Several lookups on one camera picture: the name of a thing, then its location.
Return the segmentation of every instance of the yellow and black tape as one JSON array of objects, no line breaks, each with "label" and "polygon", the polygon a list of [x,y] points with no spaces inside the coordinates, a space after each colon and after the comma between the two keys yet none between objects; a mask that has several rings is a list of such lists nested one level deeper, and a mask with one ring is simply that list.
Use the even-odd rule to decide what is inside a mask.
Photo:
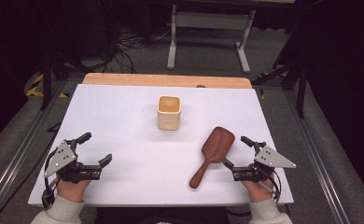
[{"label": "yellow and black tape", "polygon": [[[44,93],[42,91],[36,91],[37,86],[39,86],[40,81],[43,80],[43,74],[39,74],[33,84],[31,85],[30,90],[28,90],[28,92],[26,93],[27,96],[38,96],[38,97],[43,97]],[[60,93],[59,97],[62,98],[69,98],[69,96],[71,95],[71,93],[66,93],[66,92],[62,92]]]}]

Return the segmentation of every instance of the human hand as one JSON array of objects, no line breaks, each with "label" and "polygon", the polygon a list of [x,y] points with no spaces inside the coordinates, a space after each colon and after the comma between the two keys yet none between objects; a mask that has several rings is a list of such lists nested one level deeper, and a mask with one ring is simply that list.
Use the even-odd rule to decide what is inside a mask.
[{"label": "human hand", "polygon": [[[254,183],[252,181],[241,181],[248,190],[249,197],[252,200],[252,203],[258,203],[264,200],[271,199],[273,197],[273,193],[269,192],[268,189],[263,187],[259,182]],[[266,186],[268,186],[270,189],[273,189],[273,182],[268,179],[266,181],[262,182]]]},{"label": "human hand", "polygon": [[78,183],[66,182],[62,179],[57,185],[57,194],[74,203],[82,203],[84,191],[91,180],[81,180]]}]

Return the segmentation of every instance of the person's left hand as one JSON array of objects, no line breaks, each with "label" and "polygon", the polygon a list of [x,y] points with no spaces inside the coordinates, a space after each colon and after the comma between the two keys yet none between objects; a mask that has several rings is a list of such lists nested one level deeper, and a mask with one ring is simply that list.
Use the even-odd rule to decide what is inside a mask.
[{"label": "person's left hand", "polygon": [[81,180],[78,183],[60,180],[57,185],[57,194],[74,203],[82,203],[84,191],[91,180]]}]

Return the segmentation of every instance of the gray carpet floor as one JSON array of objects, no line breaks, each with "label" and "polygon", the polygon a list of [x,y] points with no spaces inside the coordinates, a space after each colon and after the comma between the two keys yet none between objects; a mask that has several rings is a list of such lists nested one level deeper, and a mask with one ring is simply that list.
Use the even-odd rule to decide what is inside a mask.
[{"label": "gray carpet floor", "polygon": [[[220,77],[248,77],[257,78],[260,73],[269,73],[275,58],[287,41],[288,35],[282,31],[253,29],[248,37],[246,56],[251,67],[250,74],[242,72],[238,56],[234,47],[240,38],[237,32],[223,32],[218,37],[212,37],[197,30],[185,30],[178,33],[175,69],[166,69],[169,38],[166,35],[161,40],[153,42],[143,49],[125,49],[132,61],[133,68],[139,74],[168,74],[188,76],[220,76]],[[130,64],[126,56],[117,54],[117,59]],[[85,65],[95,64],[96,61],[85,61]],[[106,68],[110,73],[129,73],[130,68],[112,61]],[[10,179],[4,199],[10,197],[14,189],[23,181],[28,172],[35,166],[40,155],[46,149],[52,133],[47,128],[63,121],[69,102],[83,75],[79,72],[71,73],[70,78],[63,82],[63,92],[71,93],[70,98],[54,99],[49,113],[43,124],[37,130],[29,153],[17,174]],[[301,131],[301,124],[307,128],[310,139],[318,149],[320,159],[325,164],[339,196],[343,210],[349,223],[364,223],[364,185],[354,171],[349,160],[343,153],[343,148],[327,123],[321,109],[311,93],[310,86],[306,90],[304,104],[304,120],[297,119],[294,104],[290,98],[296,97],[296,88],[293,91],[282,91],[277,87],[280,78],[276,77],[262,86],[256,86],[264,116],[269,125],[277,149],[292,161],[298,164],[297,169],[287,171],[287,179],[295,199],[294,204],[288,206],[291,219],[294,223],[348,223],[341,222],[337,213],[332,210],[331,201],[326,194],[324,183],[319,178],[318,171],[313,163],[307,137]],[[264,90],[265,99],[262,99],[259,90]],[[16,114],[14,119],[0,134],[0,178],[7,165],[13,160],[16,151],[24,141],[25,136],[35,122],[40,111],[42,98],[29,97],[26,105]],[[29,223],[34,216],[42,210],[40,207],[28,205],[28,197],[34,186],[35,179],[43,160],[39,163],[34,173],[23,183],[21,189],[7,204],[0,214],[0,223]],[[287,211],[284,205],[279,206],[283,212]],[[230,207],[233,212],[245,212],[248,206]],[[81,213],[83,223],[94,223],[96,209],[86,206]],[[229,216],[231,224],[247,223],[249,217]]]}]

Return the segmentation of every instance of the white metal table leg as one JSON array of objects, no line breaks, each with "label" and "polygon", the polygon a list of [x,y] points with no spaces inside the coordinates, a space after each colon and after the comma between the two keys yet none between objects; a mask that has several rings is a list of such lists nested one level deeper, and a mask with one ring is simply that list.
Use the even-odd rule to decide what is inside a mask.
[{"label": "white metal table leg", "polygon": [[170,51],[168,53],[167,69],[173,70],[175,67],[175,54],[176,54],[176,5],[173,5],[173,15],[171,16],[171,43]]},{"label": "white metal table leg", "polygon": [[248,65],[248,61],[246,60],[244,48],[246,40],[248,39],[249,31],[251,30],[252,22],[254,21],[255,12],[255,10],[251,10],[249,12],[249,17],[246,18],[246,24],[243,32],[243,37],[241,38],[241,42],[235,43],[238,57],[240,58],[241,66],[243,67],[244,73],[249,73],[251,71]]}]

